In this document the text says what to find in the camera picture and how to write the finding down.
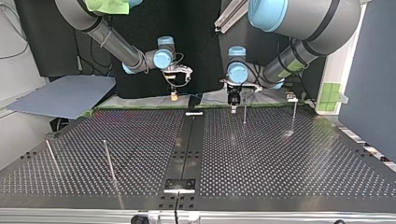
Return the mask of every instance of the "black backdrop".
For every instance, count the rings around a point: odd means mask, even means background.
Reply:
[[[180,92],[217,91],[223,77],[219,37],[214,33],[220,8],[220,0],[145,0],[130,15],[115,16],[114,27],[142,51],[156,49],[158,37],[171,35],[177,51],[185,55],[182,63],[194,70],[191,83]],[[169,95],[160,70],[127,75],[117,59],[113,63],[119,97]]]

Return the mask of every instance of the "gray cardboard sheet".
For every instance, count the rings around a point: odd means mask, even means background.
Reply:
[[[114,86],[113,77],[62,77],[9,105],[9,110],[77,119],[93,108]]]

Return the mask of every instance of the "vertical metal pin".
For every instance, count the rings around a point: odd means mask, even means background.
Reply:
[[[106,140],[103,140],[103,146],[104,146],[105,151],[106,151],[107,161],[108,161],[108,166],[110,167],[111,176],[113,177],[114,181],[117,181],[116,174],[114,173],[114,169],[113,169],[113,162],[111,162],[110,151],[108,150],[108,146],[107,146],[107,141]]]
[[[56,160],[55,154],[53,154],[52,146],[50,145],[50,141],[46,140],[46,144],[47,144],[47,147],[49,149],[50,156],[52,157],[53,160]]]
[[[298,102],[296,101],[296,102],[294,103],[293,120],[296,119],[297,104],[298,104]]]
[[[245,95],[245,114],[244,114],[244,124],[247,123],[247,113],[248,113],[248,97]]]

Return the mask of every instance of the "perforated metal table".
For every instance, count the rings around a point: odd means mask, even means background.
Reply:
[[[0,172],[0,207],[396,214],[396,174],[310,109],[103,110]],[[117,184],[112,180],[107,140]],[[193,179],[193,194],[165,194]]]

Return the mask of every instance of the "blue joint cap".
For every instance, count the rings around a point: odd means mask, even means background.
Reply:
[[[158,68],[164,69],[169,67],[173,61],[172,52],[169,49],[159,49],[154,54],[154,64]]]
[[[175,41],[172,36],[163,36],[158,38],[158,46],[160,45],[174,45]]]
[[[248,69],[242,63],[231,63],[228,67],[228,76],[233,83],[244,83],[248,80]]]
[[[273,32],[285,19],[289,0],[249,0],[248,19],[252,26]]]
[[[244,47],[234,46],[228,49],[228,56],[247,56],[247,50]]]
[[[142,4],[143,0],[128,0],[129,8],[133,8]]]
[[[122,68],[124,69],[125,73],[128,75],[135,74],[135,72],[131,71],[131,69],[129,69],[129,67],[127,65],[125,65],[124,63],[122,64]]]

